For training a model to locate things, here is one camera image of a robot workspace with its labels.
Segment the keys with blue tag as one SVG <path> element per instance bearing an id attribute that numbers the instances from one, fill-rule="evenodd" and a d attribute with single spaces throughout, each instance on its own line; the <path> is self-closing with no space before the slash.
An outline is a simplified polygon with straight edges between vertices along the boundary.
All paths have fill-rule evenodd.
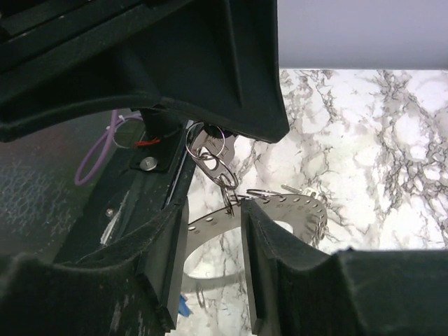
<path id="1" fill-rule="evenodd" d="M 232 202 L 238 200 L 239 179 L 231 170 L 238 135 L 215 125 L 194 122 L 186 129 L 185 147 L 197 167 L 221 192 L 226 214 L 235 215 Z"/>

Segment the perforated metal ring disc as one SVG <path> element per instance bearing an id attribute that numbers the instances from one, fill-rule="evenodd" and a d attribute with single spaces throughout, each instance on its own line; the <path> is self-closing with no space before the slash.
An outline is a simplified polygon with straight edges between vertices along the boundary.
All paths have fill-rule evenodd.
<path id="1" fill-rule="evenodd" d="M 306 195 L 262 192 L 258 197 L 248 195 L 247 198 L 254 199 L 272 220 L 289 224 L 292 234 L 299 240 L 313 248 L 319 245 L 326 231 L 328 217 L 325 205 L 315 198 L 312 190 Z M 239 203 L 233 205 L 233 211 L 231 215 L 227 209 L 222 208 L 189 223 L 185 257 L 189 258 L 203 245 L 217 242 L 226 232 L 233 232 L 239 228 L 241 224 Z M 184 273 L 181 293 L 198 293 L 223 288 L 241 281 L 243 277 L 250 279 L 251 276 L 251 270 L 243 269 L 209 278 L 198 278 Z"/>

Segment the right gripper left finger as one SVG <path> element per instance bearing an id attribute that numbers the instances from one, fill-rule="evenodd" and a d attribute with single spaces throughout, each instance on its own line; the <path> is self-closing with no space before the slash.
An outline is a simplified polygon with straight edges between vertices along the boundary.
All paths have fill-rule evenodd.
<path id="1" fill-rule="evenodd" d="M 176 327 L 186 209 L 175 202 L 77 262 L 1 258 L 2 335 L 164 335 Z"/>

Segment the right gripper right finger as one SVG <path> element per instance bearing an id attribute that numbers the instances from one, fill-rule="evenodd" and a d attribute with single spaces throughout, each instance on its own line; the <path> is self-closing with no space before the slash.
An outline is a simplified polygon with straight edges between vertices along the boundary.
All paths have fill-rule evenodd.
<path id="1" fill-rule="evenodd" d="M 445 250 L 328 255 L 241 205 L 255 335 L 446 335 Z"/>

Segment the blue plastic key tag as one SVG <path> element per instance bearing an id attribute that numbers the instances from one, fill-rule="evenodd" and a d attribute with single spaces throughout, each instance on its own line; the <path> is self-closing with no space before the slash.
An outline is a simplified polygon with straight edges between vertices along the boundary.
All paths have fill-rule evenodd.
<path id="1" fill-rule="evenodd" d="M 187 305 L 187 300 L 187 297 L 182 293 L 179 295 L 178 314 L 186 318 L 192 314 L 191 309 Z"/>

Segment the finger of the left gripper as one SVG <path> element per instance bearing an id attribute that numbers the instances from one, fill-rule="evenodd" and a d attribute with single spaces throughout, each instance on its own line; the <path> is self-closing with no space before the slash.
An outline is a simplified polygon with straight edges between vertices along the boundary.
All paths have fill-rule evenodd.
<path id="1" fill-rule="evenodd" d="M 161 109 L 276 143 L 289 131 L 275 1 L 2 1 L 1 140 Z"/>

